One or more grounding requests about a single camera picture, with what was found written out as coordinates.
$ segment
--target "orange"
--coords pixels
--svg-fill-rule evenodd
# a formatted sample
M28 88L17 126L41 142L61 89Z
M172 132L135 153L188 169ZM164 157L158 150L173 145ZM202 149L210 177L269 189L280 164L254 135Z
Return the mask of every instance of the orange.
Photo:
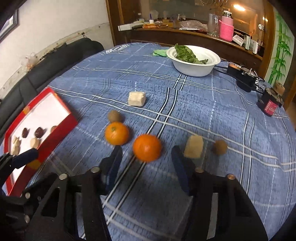
M106 127L105 138L111 145L123 145L129 138L128 127L121 122L113 122Z
M144 162L151 162L160 157L161 142L153 135L140 135L133 143L133 152L135 156Z

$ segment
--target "brown tape roll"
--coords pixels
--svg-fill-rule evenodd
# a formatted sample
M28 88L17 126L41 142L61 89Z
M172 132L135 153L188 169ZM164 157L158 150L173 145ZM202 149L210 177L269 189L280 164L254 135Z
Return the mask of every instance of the brown tape roll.
M277 92L280 96L282 96L285 92L285 87L282 86L278 81L274 83L273 89Z

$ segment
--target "green bamboo picture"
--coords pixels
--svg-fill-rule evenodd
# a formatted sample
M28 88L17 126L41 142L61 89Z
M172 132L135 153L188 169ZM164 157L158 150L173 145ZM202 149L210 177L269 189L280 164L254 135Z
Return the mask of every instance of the green bamboo picture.
M279 30L276 31L279 40L276 47L276 56L272 58L272 61L274 60L274 64L268 79L268 83L270 84L273 84L277 80L281 83L285 81L285 78L284 81L281 80L283 77L286 77L286 60L287 58L292 58L289 47L289 45L291 45L292 38L287 35L290 32L290 29L283 20L282 16L278 13L276 13L276 20L279 22Z

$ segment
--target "ceiling light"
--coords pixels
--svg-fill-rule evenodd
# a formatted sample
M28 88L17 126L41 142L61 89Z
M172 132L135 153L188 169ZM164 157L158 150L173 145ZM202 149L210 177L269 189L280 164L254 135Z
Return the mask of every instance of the ceiling light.
M234 8L236 8L239 11L245 11L246 9L238 4L233 5Z

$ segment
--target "green cloth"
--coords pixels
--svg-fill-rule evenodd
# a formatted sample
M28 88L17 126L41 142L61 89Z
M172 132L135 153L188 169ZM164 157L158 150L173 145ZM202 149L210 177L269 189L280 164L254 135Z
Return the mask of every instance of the green cloth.
M166 51L167 51L167 49L156 49L156 50L153 50L153 56L167 57Z

